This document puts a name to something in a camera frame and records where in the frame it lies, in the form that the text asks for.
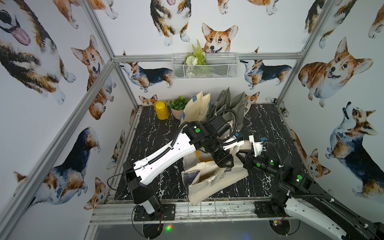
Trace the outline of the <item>cream canvas bag with photo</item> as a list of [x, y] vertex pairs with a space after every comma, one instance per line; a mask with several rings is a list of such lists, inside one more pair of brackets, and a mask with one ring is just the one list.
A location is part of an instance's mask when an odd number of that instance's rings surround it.
[[183, 157], [182, 181], [192, 206], [246, 178], [249, 173], [234, 157], [234, 166], [220, 168], [215, 161], [202, 162], [196, 153]]

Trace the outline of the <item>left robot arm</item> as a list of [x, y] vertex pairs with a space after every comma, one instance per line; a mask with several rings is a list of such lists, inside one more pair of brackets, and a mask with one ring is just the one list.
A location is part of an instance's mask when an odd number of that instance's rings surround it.
[[224, 149], [218, 136], [218, 130], [207, 121], [184, 122], [172, 141], [152, 155], [134, 163], [125, 161], [124, 176], [134, 203], [151, 217], [159, 215], [163, 207], [149, 184], [173, 163], [201, 148], [213, 157], [218, 167], [228, 163], [232, 167], [234, 157]]

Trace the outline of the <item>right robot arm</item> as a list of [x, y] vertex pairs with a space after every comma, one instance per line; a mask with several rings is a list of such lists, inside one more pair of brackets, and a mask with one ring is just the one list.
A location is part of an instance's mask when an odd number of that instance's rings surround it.
[[269, 201], [256, 204], [255, 213], [267, 217], [293, 217], [333, 240], [382, 240], [383, 223], [358, 215], [327, 193], [308, 174], [263, 155], [240, 150], [236, 156], [247, 170], [258, 170], [272, 178], [279, 190]]

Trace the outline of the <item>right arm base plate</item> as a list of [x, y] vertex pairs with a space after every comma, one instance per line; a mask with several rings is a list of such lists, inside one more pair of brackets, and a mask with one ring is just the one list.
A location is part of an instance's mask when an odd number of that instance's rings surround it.
[[287, 216], [283, 207], [271, 201], [255, 201], [254, 206], [254, 213], [258, 218], [283, 218]]

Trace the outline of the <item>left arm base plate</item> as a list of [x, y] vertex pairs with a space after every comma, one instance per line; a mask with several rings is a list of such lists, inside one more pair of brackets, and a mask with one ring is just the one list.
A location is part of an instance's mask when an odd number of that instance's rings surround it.
[[135, 222], [173, 221], [175, 219], [176, 205], [163, 204], [162, 207], [152, 214], [148, 214], [145, 208], [139, 205], [134, 212]]

